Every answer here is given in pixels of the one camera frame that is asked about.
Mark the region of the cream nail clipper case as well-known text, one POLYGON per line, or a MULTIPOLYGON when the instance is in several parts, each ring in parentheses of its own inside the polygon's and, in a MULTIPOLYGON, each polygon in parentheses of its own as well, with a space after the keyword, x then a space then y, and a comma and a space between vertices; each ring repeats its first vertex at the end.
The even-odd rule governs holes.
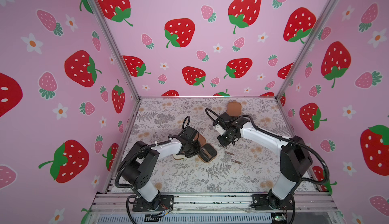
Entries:
POLYGON ((184 154, 178 155, 178 154, 173 154, 174 160, 180 161, 180 160, 185 160, 186 156, 184 154))

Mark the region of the light brown nail clipper case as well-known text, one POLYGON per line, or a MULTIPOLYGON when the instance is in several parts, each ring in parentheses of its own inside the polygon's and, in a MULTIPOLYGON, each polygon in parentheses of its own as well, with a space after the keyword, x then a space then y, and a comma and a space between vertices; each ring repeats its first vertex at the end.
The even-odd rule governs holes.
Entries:
POLYGON ((217 150, 209 143, 207 143, 206 139, 199 134, 198 141, 200 143, 201 149, 198 153, 198 157, 204 163, 210 163, 217 156, 217 150))

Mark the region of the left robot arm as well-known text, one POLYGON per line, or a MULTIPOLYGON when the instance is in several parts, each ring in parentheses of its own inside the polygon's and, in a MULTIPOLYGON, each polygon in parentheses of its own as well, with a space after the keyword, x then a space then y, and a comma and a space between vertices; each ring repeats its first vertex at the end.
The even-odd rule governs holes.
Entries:
POLYGON ((178 135, 169 135, 164 142, 147 145, 138 141, 120 163, 114 185, 119 189, 131 189, 155 209, 161 196, 151 183, 157 162, 173 155, 191 158, 198 155, 200 150, 200 133, 190 126, 186 126, 178 135))

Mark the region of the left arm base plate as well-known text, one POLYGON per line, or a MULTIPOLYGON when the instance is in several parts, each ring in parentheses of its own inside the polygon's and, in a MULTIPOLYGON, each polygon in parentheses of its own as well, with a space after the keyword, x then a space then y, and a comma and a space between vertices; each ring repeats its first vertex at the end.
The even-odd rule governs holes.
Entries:
POLYGON ((143 197, 138 197, 132 207, 134 212, 165 211, 173 208, 173 195, 157 195, 154 200, 147 202, 143 197))

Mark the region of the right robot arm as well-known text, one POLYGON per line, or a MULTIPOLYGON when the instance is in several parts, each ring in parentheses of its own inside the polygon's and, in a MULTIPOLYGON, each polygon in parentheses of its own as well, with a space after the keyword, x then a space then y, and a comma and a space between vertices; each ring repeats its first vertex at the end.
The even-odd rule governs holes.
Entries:
POLYGON ((271 209, 281 209, 288 198, 303 181, 316 185, 329 182, 329 168, 324 159, 312 148, 305 145, 302 138, 285 138, 255 125, 249 115, 231 118, 227 113, 213 120, 213 127, 219 132, 217 137, 223 147, 234 145, 239 139, 251 140, 280 156, 280 176, 268 192, 266 204, 271 209), (312 166, 311 156, 315 156, 322 165, 323 179, 304 177, 312 166))

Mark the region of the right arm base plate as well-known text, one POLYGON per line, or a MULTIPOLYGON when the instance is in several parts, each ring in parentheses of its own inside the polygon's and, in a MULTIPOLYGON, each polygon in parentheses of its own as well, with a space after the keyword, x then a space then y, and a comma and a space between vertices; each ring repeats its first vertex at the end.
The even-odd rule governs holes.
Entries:
POLYGON ((294 201, 291 196, 280 200, 276 196, 268 194, 252 195, 252 203, 250 207, 255 210, 278 211, 278 210, 293 210, 295 208, 294 201))

